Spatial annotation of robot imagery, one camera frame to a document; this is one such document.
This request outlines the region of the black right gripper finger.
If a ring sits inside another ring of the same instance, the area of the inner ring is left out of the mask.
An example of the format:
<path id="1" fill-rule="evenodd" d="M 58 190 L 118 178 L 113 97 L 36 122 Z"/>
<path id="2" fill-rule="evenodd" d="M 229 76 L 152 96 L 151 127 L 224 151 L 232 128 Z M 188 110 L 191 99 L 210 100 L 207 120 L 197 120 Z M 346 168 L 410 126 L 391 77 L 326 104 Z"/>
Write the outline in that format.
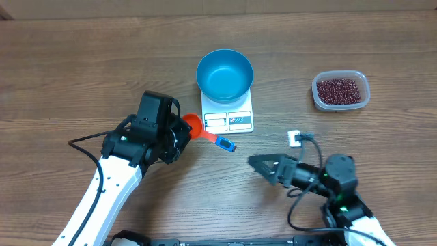
<path id="1" fill-rule="evenodd" d="M 248 159 L 248 164 L 271 185 L 283 183 L 281 172 L 279 171 L 281 159 Z"/>
<path id="2" fill-rule="evenodd" d="M 280 164 L 284 158 L 285 154 L 261 154 L 251 157 L 251 166 L 275 166 Z"/>

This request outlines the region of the red measuring scoop blue handle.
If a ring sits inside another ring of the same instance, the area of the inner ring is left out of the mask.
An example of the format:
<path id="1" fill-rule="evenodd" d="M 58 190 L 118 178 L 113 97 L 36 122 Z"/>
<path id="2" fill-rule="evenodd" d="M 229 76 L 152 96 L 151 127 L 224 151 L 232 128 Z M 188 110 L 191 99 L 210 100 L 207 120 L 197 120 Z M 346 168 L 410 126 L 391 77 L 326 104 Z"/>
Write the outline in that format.
<path id="1" fill-rule="evenodd" d="M 198 138 L 204 138 L 212 143 L 214 143 L 216 146 L 229 151 L 229 152 L 235 152 L 236 151 L 236 144 L 224 137 L 215 135 L 213 133 L 209 133 L 204 130 L 204 125 L 202 119 L 194 114 L 189 113 L 182 117 L 182 119 L 191 127 L 190 130 L 190 136 L 192 140 L 198 139 Z"/>

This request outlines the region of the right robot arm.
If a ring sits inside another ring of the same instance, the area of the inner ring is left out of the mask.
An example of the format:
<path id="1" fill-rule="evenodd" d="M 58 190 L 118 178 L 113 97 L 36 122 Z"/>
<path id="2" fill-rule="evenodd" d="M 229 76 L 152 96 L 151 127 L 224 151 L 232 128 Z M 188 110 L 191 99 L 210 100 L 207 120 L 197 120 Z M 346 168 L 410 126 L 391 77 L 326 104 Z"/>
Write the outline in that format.
<path id="1" fill-rule="evenodd" d="M 325 164 L 315 167 L 286 154 L 265 154 L 250 156 L 248 164 L 270 184 L 279 183 L 301 191 L 296 195 L 291 191 L 287 194 L 296 199 L 287 216 L 293 229 L 334 236 L 336 241 L 332 245 L 394 244 L 356 190 L 358 178 L 352 157 L 334 154 Z M 291 222 L 293 210 L 306 193 L 326 198 L 320 208 L 323 228 L 302 228 Z"/>

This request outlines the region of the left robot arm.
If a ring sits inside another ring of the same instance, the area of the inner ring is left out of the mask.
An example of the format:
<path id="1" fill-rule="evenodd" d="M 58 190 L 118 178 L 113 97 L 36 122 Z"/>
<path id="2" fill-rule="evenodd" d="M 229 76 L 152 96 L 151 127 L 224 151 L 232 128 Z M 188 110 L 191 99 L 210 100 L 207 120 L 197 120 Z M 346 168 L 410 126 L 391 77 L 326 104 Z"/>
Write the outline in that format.
<path id="1" fill-rule="evenodd" d="M 172 108 L 180 108 L 175 98 L 145 91 L 136 114 L 101 134 L 100 158 L 79 147 L 77 139 L 68 142 L 96 164 L 96 172 L 55 245 L 103 245 L 149 167 L 179 159 L 191 140 L 191 127 Z"/>

